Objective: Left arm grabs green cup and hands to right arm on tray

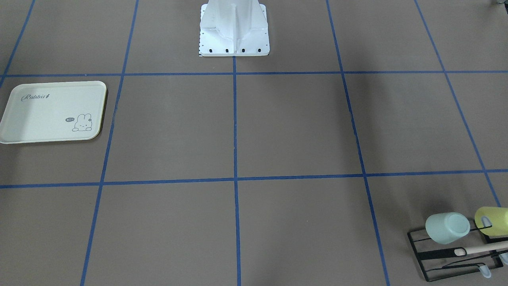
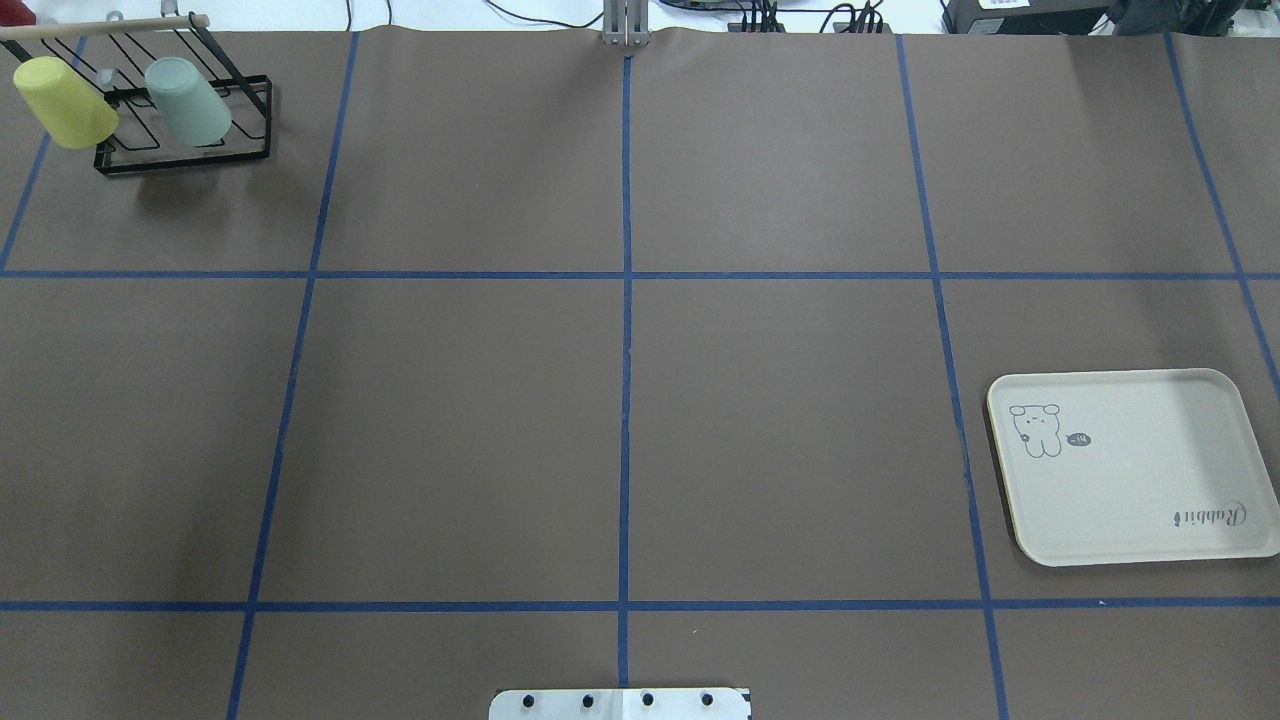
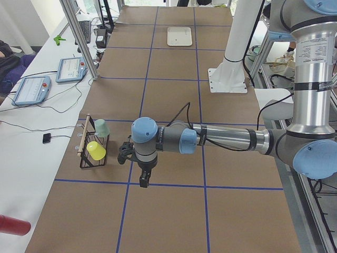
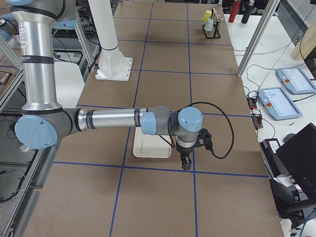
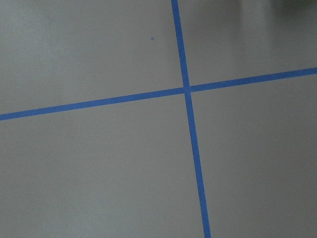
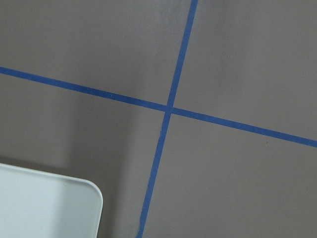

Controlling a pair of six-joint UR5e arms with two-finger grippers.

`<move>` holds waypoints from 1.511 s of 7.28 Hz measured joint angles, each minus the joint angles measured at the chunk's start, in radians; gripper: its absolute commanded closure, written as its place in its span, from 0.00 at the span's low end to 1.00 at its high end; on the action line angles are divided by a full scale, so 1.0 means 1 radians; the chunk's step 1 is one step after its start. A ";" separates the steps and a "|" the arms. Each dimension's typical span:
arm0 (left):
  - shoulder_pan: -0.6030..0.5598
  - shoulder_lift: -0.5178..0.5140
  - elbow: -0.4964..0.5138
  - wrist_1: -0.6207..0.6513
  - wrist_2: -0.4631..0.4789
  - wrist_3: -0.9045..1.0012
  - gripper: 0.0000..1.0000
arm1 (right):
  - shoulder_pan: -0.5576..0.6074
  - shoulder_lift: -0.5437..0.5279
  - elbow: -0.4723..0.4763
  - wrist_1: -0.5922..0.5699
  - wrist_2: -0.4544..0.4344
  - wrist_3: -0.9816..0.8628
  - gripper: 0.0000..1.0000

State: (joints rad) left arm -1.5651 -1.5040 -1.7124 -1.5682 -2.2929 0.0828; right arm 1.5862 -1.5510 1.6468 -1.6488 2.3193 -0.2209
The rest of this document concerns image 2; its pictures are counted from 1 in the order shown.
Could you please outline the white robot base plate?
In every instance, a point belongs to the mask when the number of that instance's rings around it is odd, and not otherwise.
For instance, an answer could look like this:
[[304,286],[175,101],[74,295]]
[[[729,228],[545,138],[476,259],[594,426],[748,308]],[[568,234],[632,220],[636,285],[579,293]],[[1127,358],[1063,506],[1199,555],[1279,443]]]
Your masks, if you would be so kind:
[[489,719],[751,719],[750,691],[730,687],[511,689]]

